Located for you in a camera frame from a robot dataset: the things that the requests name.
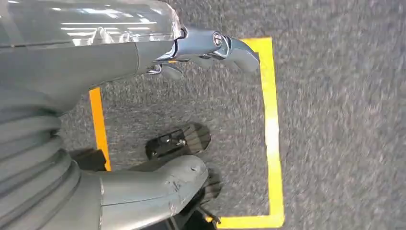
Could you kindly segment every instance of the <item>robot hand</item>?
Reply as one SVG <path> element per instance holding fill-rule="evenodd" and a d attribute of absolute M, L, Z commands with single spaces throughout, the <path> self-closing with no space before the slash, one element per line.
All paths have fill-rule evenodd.
<path fill-rule="evenodd" d="M 213 65 L 214 60 L 234 69 L 252 73 L 259 67 L 258 55 L 244 42 L 220 34 L 218 31 L 182 28 L 183 36 L 177 39 L 172 50 L 157 59 L 147 74 L 182 76 L 182 71 L 171 61 L 192 61 L 203 68 Z"/>

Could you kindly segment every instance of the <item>yellow floor marking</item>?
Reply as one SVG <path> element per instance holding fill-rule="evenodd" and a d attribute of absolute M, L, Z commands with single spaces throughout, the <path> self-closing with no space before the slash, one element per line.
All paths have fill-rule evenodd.
<path fill-rule="evenodd" d="M 282 170 L 279 157 L 278 106 L 276 101 L 275 69 L 273 65 L 272 39 L 245 39 L 261 60 L 261 83 L 265 103 L 265 142 L 268 162 L 268 194 L 270 214 L 267 216 L 221 217 L 220 229 L 266 229 L 280 228 L 285 220 L 282 194 Z M 106 169 L 111 170 L 107 137 L 104 127 L 100 89 L 90 92 L 94 132 L 97 148 L 106 156 Z"/>
<path fill-rule="evenodd" d="M 110 164 L 106 127 L 104 126 L 103 104 L 102 97 L 100 95 L 100 88 L 90 90 L 89 95 L 91 113 L 93 115 L 93 127 L 94 135 L 96 137 L 96 146 L 97 149 L 103 151 L 104 157 L 106 158 L 106 164 L 104 165 L 106 167 L 106 170 L 111 171 L 112 167 Z"/>

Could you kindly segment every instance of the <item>gray carpet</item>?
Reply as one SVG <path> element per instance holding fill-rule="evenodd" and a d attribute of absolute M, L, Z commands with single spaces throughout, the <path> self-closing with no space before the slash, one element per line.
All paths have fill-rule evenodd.
<path fill-rule="evenodd" d="M 238 38 L 272 36 L 284 229 L 406 229 L 405 1 L 169 3 L 185 24 Z M 266 213 L 259 75 L 186 70 L 180 82 L 140 77 L 103 86 L 115 167 L 142 160 L 140 143 L 160 130 L 202 121 L 218 141 L 206 156 L 222 164 L 227 185 L 213 209 Z M 64 117 L 64 135 L 78 147 L 94 145 L 88 103 Z M 74 141 L 78 135 L 88 142 Z"/>

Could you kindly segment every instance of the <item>screw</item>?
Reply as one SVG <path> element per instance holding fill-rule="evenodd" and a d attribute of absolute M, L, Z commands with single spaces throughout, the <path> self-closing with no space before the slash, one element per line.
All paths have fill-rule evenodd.
<path fill-rule="evenodd" d="M 214 33 L 213 34 L 213 43 L 217 46 L 220 47 L 223 44 L 223 38 L 219 33 Z"/>

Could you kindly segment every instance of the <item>transparent plastic cover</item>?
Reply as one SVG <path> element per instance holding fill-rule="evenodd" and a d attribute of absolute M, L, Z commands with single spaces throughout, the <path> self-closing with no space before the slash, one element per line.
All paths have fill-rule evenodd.
<path fill-rule="evenodd" d="M 18 31 L 7 31 L 0 46 L 89 46 L 181 36 L 176 12 L 157 0 L 10 0 L 7 5 Z M 9 19 L 1 15 L 0 31 Z"/>

